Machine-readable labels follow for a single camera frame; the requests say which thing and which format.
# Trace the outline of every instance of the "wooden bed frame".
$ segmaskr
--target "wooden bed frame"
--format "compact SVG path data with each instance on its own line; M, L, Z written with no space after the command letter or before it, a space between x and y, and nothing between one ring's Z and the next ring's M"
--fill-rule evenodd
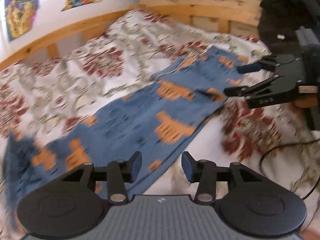
M133 8L170 15L174 20L207 31L259 37L260 0L140 0L127 10L85 19L49 33L0 62L0 70L45 48L49 57L58 57L56 42L76 33L82 33L84 41L98 37L105 31L107 23L116 21Z

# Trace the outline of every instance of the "white wall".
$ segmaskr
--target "white wall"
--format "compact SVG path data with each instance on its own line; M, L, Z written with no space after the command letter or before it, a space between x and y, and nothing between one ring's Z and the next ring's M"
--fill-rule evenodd
M123 10L139 0L102 0L97 3L83 5L67 11L61 11L65 6L65 0L39 0L39 9L33 24L33 29L8 41L4 18L4 0L0 1L0 62L10 54L29 44L30 42L55 31L65 25L94 17L100 14Z

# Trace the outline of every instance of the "blue garment with orange print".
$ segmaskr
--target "blue garment with orange print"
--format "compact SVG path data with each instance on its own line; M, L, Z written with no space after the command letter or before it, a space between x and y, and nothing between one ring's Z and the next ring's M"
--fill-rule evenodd
M127 160L135 151L142 153L142 168L126 188L129 197L143 194L179 157L205 119L223 106L224 88L242 78L232 67L242 65L237 56L214 46L189 66L183 66L184 61L178 58L153 75L159 77L154 83L109 103L44 148L11 134L3 164L10 212L26 194L79 164L105 166ZM155 161L161 165L153 170ZM99 182L97 189L105 198L106 183Z

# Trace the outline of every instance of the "metal bolt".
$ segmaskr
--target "metal bolt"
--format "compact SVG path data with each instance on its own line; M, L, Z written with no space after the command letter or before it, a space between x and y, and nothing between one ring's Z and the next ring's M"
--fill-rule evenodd
M198 200L200 200L201 202L209 202L209 201L212 201L212 199L213 197L207 193L198 195Z
M125 195L122 195L122 194L113 194L113 195L110 197L110 200L113 201L113 202L122 202L122 201L125 201Z

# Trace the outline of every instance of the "gray ribbed gripper base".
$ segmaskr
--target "gray ribbed gripper base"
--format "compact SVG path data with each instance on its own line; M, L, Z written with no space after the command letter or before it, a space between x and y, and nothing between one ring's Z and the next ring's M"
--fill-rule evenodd
M212 207L197 205L187 195L138 195L127 205L110 208L98 226L72 239L253 240L255 238L229 228ZM301 240L295 234L279 239ZM39 240L39 238L28 235L24 240Z

